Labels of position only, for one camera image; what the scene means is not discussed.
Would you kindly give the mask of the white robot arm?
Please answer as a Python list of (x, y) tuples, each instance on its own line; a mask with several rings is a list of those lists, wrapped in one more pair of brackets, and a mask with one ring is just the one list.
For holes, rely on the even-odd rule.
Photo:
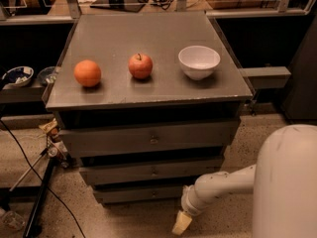
[(280, 128), (266, 138), (254, 165), (185, 186), (172, 233), (182, 234), (214, 200), (244, 192), (253, 195), (253, 238), (317, 238), (317, 127)]

